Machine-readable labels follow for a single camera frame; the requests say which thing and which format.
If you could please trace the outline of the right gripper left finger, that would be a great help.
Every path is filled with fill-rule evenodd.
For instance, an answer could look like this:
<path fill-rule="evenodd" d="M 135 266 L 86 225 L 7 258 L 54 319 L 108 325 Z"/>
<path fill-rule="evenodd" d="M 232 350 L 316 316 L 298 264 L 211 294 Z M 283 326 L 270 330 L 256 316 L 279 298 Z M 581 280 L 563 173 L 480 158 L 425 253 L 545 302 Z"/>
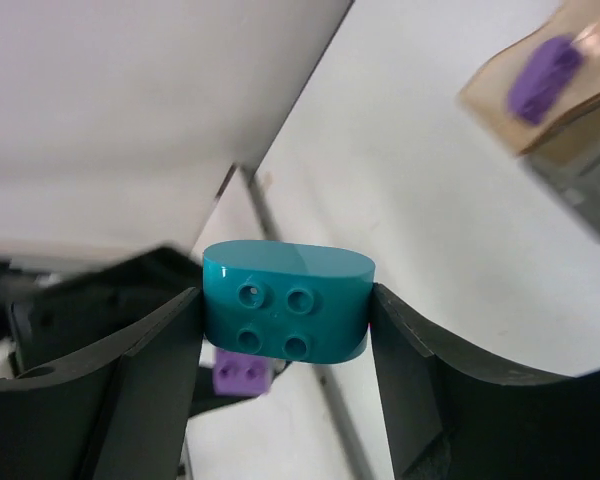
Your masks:
<path fill-rule="evenodd" d="M 0 479 L 174 479 L 202 344 L 188 289 L 132 325 L 0 379 Z"/>

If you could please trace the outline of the small purple lego brick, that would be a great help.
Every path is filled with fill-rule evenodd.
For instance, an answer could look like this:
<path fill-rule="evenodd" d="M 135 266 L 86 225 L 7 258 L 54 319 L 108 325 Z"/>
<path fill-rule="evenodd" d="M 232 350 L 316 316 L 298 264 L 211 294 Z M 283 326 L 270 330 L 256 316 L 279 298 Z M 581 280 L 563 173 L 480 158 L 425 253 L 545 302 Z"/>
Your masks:
<path fill-rule="evenodd" d="M 270 358 L 215 349 L 212 381 L 216 394 L 257 397 L 270 390 L 273 377 Z"/>

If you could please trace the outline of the purple curved boat lego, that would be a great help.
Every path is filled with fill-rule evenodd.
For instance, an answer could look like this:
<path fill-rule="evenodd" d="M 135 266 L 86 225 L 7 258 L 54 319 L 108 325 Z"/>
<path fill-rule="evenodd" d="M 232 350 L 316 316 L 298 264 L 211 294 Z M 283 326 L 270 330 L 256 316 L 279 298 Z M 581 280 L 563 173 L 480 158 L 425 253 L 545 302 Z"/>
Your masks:
<path fill-rule="evenodd" d="M 537 126 L 573 80 L 584 55 L 573 38 L 560 35 L 539 45 L 529 57 L 507 95 L 508 112 Z"/>

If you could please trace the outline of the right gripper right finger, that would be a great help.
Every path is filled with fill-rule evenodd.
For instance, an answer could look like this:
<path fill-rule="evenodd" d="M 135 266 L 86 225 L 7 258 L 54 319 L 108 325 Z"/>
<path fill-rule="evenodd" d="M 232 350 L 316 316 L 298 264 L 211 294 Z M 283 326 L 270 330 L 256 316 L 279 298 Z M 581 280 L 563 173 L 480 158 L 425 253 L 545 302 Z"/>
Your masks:
<path fill-rule="evenodd" d="M 395 478 L 600 479 L 600 370 L 502 358 L 381 284 L 369 320 Z"/>

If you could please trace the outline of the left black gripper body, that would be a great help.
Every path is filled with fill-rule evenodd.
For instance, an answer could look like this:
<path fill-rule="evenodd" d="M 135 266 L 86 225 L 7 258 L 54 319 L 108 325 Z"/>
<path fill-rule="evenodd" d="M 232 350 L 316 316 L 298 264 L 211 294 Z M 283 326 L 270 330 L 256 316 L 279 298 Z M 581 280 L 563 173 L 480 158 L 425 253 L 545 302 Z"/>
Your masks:
<path fill-rule="evenodd" d="M 159 246 L 117 263 L 60 276 L 0 260 L 0 342 L 15 374 L 73 353 L 202 284 L 199 262 Z"/>

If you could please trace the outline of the teal rounded lego brick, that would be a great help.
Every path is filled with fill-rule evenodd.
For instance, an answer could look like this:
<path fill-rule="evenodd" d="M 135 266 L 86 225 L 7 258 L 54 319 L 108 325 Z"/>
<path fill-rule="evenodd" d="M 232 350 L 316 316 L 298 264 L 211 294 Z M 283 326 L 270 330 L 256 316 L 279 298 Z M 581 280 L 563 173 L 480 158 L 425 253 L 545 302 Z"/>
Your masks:
<path fill-rule="evenodd" d="M 205 335 L 216 347 L 338 364 L 366 348 L 376 265 L 341 248 L 231 240 L 203 253 Z"/>

